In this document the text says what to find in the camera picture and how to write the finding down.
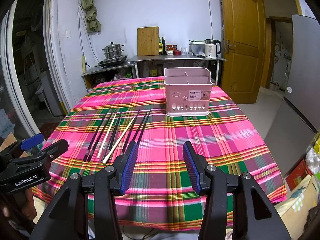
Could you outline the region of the low wooden shelf cabinet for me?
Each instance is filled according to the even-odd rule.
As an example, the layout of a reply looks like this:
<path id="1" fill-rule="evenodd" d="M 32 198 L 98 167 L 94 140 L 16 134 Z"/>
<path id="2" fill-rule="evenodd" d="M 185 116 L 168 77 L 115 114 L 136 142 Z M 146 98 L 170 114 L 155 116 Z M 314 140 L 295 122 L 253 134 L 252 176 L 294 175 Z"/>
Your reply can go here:
<path id="1" fill-rule="evenodd" d="M 81 77 L 84 80 L 87 91 L 89 91 L 100 83 L 135 79 L 139 77 L 139 74 L 135 63 L 126 62 L 118 66 L 97 66 L 89 68 Z"/>

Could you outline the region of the red-lid condiment jar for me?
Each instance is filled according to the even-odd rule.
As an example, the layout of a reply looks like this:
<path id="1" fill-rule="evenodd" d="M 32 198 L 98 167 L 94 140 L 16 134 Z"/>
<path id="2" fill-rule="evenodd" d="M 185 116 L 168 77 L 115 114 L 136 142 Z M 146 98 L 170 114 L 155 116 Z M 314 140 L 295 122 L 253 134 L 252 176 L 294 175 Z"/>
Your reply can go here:
<path id="1" fill-rule="evenodd" d="M 176 45 L 171 45 L 171 44 L 167 44 L 166 45 L 166 54 L 168 56 L 175 55 L 175 51 L 176 50 L 177 50 L 177 46 Z"/>

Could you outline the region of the yellow-label oil bottle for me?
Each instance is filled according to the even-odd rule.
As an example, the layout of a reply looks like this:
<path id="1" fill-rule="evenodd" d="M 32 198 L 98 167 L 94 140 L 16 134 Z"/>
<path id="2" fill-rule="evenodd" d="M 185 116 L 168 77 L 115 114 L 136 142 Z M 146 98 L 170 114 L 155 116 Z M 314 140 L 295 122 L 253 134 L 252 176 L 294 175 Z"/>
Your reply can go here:
<path id="1" fill-rule="evenodd" d="M 161 37 L 159 37 L 158 39 L 158 45 L 159 45 L 159 55 L 163 55 L 163 46 L 162 46 Z"/>

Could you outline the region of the white electric kettle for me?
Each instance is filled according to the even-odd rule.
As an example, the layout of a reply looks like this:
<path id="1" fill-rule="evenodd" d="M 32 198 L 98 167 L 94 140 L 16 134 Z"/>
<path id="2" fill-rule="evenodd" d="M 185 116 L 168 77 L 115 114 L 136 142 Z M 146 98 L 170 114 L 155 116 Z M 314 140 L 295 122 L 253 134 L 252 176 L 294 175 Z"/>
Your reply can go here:
<path id="1" fill-rule="evenodd" d="M 217 58 L 217 56 L 221 53 L 221 41 L 206 39 L 205 43 L 205 57 L 209 59 Z"/>

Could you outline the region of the yellow wooden door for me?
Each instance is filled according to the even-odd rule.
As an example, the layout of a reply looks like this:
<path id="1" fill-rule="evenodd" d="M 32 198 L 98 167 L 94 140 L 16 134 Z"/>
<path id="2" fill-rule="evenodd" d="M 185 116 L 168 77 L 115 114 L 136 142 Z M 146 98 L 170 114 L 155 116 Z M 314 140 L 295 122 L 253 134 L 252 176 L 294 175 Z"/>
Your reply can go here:
<path id="1" fill-rule="evenodd" d="M 257 100 L 265 52 L 263 0 L 222 0 L 223 64 L 221 88 L 237 104 Z"/>

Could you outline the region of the cardboard box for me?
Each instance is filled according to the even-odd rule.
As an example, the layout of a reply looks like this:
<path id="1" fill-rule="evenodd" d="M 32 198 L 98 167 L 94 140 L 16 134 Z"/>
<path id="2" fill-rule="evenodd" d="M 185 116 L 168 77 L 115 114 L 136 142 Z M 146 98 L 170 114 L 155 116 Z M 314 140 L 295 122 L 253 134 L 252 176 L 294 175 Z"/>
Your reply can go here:
<path id="1" fill-rule="evenodd" d="M 318 204 L 317 179 L 307 175 L 302 182 L 287 194 L 285 201 L 275 206 L 291 239 L 299 239 L 304 231 L 309 210 Z"/>

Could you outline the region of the wooden cutting board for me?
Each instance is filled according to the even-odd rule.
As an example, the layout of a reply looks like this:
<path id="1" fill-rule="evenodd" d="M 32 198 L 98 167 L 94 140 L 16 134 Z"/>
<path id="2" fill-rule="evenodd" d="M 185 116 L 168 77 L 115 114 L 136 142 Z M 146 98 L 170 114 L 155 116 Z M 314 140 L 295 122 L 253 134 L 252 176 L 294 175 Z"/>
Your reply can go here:
<path id="1" fill-rule="evenodd" d="M 155 56 L 159 54 L 159 27 L 137 29 L 137 55 Z"/>

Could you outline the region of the clear plastic storage box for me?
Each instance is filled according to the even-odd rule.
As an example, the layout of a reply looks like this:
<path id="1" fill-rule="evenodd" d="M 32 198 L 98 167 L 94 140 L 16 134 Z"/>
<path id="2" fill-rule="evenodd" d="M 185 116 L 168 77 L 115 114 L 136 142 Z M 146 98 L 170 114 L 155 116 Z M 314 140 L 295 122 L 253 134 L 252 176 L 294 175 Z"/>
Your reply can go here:
<path id="1" fill-rule="evenodd" d="M 205 45 L 204 41 L 190 40 L 189 53 L 198 57 L 205 57 Z"/>

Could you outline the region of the pink plastic utensil holder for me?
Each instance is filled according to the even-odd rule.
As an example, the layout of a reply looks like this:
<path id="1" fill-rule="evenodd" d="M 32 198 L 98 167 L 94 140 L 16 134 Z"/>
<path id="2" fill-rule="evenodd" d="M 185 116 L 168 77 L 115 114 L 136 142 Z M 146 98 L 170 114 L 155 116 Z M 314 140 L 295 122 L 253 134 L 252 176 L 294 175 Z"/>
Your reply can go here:
<path id="1" fill-rule="evenodd" d="M 170 117 L 207 116 L 213 82 L 203 67 L 164 69 L 166 114 Z"/>

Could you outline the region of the pink plaid tablecloth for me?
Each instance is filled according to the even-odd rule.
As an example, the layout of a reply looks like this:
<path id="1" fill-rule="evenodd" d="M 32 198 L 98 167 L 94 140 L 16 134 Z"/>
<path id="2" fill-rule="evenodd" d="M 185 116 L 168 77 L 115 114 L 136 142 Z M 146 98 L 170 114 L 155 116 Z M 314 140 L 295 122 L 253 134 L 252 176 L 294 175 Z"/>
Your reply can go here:
<path id="1" fill-rule="evenodd" d="M 116 198 L 121 224 L 163 230 L 197 230 L 206 199 L 192 189 L 183 160 L 183 144 L 192 143 L 208 163 L 230 174 L 250 173 L 271 202 L 286 199 L 281 172 L 253 124 L 230 97 L 213 86 L 209 114 L 169 117 L 164 79 L 147 77 L 97 85 L 66 115 L 47 140 L 65 139 L 69 148 L 52 162 L 51 179 L 33 188 L 35 197 L 50 202 L 68 176 L 87 176 L 103 167 L 93 156 L 84 161 L 105 113 L 120 113 L 120 131 L 134 116 L 150 113 L 138 149 L 129 189 Z"/>

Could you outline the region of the green hanging cloth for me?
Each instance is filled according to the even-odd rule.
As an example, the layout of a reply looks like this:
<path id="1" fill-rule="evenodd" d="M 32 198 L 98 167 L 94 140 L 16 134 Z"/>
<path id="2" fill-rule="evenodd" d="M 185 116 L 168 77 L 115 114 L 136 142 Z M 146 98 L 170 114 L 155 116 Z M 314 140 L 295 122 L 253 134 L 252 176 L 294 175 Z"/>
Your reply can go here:
<path id="1" fill-rule="evenodd" d="M 101 24 L 97 20 L 97 9 L 94 6 L 94 0 L 81 0 L 81 7 L 85 12 L 86 29 L 88 33 L 101 31 Z"/>

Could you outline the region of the black induction cooker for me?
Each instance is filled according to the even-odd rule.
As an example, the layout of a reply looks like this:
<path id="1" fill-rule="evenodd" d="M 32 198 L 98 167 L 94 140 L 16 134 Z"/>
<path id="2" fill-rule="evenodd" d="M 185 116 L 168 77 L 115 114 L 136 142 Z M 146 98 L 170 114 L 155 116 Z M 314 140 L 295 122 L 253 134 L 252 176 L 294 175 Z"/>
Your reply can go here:
<path id="1" fill-rule="evenodd" d="M 120 57 L 115 57 L 112 59 L 104 59 L 103 61 L 100 61 L 98 63 L 98 66 L 101 66 L 103 68 L 107 67 L 113 67 L 123 64 L 127 59 L 127 55 L 122 55 Z"/>

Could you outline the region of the clear drinking glass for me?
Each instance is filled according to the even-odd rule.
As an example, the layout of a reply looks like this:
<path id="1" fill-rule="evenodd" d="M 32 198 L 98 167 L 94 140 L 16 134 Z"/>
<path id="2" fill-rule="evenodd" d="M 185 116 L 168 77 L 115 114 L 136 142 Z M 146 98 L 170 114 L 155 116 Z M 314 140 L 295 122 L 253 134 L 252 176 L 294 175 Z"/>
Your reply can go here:
<path id="1" fill-rule="evenodd" d="M 187 48 L 182 46 L 181 47 L 181 55 L 186 55 L 187 54 Z"/>

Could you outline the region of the yellow power strip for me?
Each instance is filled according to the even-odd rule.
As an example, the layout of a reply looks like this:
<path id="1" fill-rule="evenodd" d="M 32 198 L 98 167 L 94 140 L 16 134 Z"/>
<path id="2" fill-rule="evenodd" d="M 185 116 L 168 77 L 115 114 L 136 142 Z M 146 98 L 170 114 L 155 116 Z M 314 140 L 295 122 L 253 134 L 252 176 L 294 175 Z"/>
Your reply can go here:
<path id="1" fill-rule="evenodd" d="M 81 66 L 82 66 L 82 73 L 85 74 L 86 73 L 86 58 L 85 58 L 85 55 L 82 55 Z"/>

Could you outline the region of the stainless steel steamer pot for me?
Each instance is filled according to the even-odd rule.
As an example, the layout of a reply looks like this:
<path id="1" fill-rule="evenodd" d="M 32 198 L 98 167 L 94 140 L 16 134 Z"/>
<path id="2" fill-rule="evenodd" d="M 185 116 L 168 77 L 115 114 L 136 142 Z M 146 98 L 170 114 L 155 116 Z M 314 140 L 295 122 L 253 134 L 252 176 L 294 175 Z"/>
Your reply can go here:
<path id="1" fill-rule="evenodd" d="M 104 47 L 105 59 L 114 59 L 122 56 L 123 44 L 111 42 Z"/>

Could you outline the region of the black chopstick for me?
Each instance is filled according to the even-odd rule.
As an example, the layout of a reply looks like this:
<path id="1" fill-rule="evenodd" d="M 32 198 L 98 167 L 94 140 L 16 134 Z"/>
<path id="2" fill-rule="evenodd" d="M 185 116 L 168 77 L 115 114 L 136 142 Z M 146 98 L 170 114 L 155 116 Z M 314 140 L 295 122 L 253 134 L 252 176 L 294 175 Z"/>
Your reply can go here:
<path id="1" fill-rule="evenodd" d="M 104 131 L 105 131 L 105 128 L 106 128 L 106 126 L 107 126 L 110 118 L 112 117 L 112 114 L 113 114 L 113 113 L 111 113 L 111 114 L 109 115 L 109 117 L 104 121 L 104 123 L 102 124 L 102 126 L 101 126 L 101 128 L 100 128 L 100 130 L 99 130 L 99 133 L 98 133 L 98 135 L 97 135 L 98 143 L 99 143 L 99 141 L 100 141 L 100 139 L 101 139 L 101 137 L 102 137 L 102 135 L 103 135 L 103 133 L 104 133 Z"/>
<path id="2" fill-rule="evenodd" d="M 86 151 L 86 153 L 84 155 L 84 158 L 83 158 L 84 162 L 90 162 L 91 161 L 91 158 L 92 158 L 93 153 L 94 153 L 95 148 L 96 148 L 96 144 L 98 143 L 97 135 L 99 133 L 99 130 L 100 130 L 102 124 L 105 121 L 106 116 L 107 116 L 107 113 L 103 116 L 99 126 L 97 127 L 95 133 L 93 134 L 93 137 L 92 137 L 92 139 L 91 139 L 91 141 L 89 143 L 89 146 L 88 146 L 87 151 Z"/>
<path id="3" fill-rule="evenodd" d="M 142 118 L 142 121 L 140 122 L 140 124 L 139 124 L 139 126 L 138 126 L 138 129 L 137 129 L 136 132 L 135 132 L 135 135 L 134 135 L 133 138 L 132 138 L 132 141 L 135 141 L 135 142 L 137 143 L 137 145 L 139 145 L 140 139 L 138 139 L 138 140 L 136 141 L 136 137 L 138 136 L 138 133 L 139 133 L 139 131 L 140 131 L 140 129 L 141 129 L 141 127 L 142 127 L 145 119 L 146 119 L 146 116 L 147 116 L 148 112 L 149 112 L 149 111 L 147 111 L 147 112 L 145 113 L 144 117 Z"/>
<path id="4" fill-rule="evenodd" d="M 144 131 L 145 131 L 146 124 L 148 123 L 148 119 L 149 119 L 150 113 L 151 113 L 151 110 L 149 110 L 148 114 L 147 114 L 146 117 L 144 118 L 143 127 L 142 127 L 142 130 L 141 130 L 140 135 L 139 135 L 138 140 L 137 140 L 137 145 L 138 145 L 138 146 L 140 145 L 140 142 L 141 142 L 141 140 L 142 140 L 142 136 L 143 136 L 143 133 L 144 133 Z"/>
<path id="5" fill-rule="evenodd" d="M 115 140 L 115 137 L 116 137 L 116 133 L 118 131 L 118 126 L 119 126 L 119 123 L 121 121 L 121 115 L 122 113 L 120 113 L 119 117 L 117 118 L 117 121 L 116 121 L 116 124 L 114 126 L 114 129 L 112 131 L 112 134 L 111 134 L 111 137 L 110 137 L 110 140 L 108 142 L 108 146 L 107 146 L 107 149 L 103 155 L 103 159 L 107 156 L 107 154 L 109 153 L 109 151 L 112 149 L 113 147 L 113 144 L 114 144 L 114 140 Z"/>
<path id="6" fill-rule="evenodd" d="M 125 153 L 125 150 L 126 150 L 126 148 L 127 148 L 129 139 L 130 139 L 130 137 L 131 137 L 131 133 L 132 133 L 133 127 L 134 127 L 135 122 L 136 122 L 136 120 L 137 120 L 137 118 L 138 118 L 138 116 L 139 116 L 139 113 L 140 113 L 140 110 L 138 110 L 136 116 L 134 117 L 134 120 L 133 120 L 132 124 L 130 125 L 130 130 L 129 130 L 129 133 L 128 133 L 128 135 L 127 135 L 127 137 L 126 137 L 126 140 L 125 140 L 125 142 L 124 142 L 123 148 L 122 148 L 122 150 L 121 150 L 121 155 Z"/>

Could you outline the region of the metal kitchen counter table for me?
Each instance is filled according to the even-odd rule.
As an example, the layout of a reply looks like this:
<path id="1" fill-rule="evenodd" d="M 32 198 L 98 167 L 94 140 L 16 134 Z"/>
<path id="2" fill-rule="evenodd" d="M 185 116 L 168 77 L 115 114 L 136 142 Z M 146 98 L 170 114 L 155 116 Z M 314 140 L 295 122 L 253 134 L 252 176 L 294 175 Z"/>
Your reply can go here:
<path id="1" fill-rule="evenodd" d="M 166 67 L 205 67 L 212 71 L 212 81 L 218 85 L 221 81 L 222 65 L 226 59 L 222 57 L 205 58 L 193 54 L 187 55 L 156 55 L 156 56 L 134 56 L 128 60 L 129 63 L 135 64 L 136 77 L 139 77 L 139 65 L 144 62 L 153 62 L 163 64 Z"/>

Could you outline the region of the grey refrigerator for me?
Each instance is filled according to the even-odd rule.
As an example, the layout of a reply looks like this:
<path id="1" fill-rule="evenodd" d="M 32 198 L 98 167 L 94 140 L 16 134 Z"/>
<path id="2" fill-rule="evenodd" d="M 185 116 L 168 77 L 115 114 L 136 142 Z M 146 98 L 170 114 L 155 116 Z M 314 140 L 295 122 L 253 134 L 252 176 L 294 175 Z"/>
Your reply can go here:
<path id="1" fill-rule="evenodd" d="M 319 22 L 293 15 L 289 80 L 265 138 L 282 173 L 302 159 L 319 132 Z"/>

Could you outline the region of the dark oil bottle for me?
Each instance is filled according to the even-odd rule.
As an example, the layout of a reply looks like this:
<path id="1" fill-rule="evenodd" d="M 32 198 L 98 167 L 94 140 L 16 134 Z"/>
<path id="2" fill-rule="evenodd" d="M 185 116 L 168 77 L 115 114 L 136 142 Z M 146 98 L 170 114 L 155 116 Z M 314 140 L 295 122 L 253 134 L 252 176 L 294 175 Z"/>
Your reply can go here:
<path id="1" fill-rule="evenodd" d="M 166 55 L 166 43 L 164 36 L 162 37 L 162 53 L 163 55 Z"/>

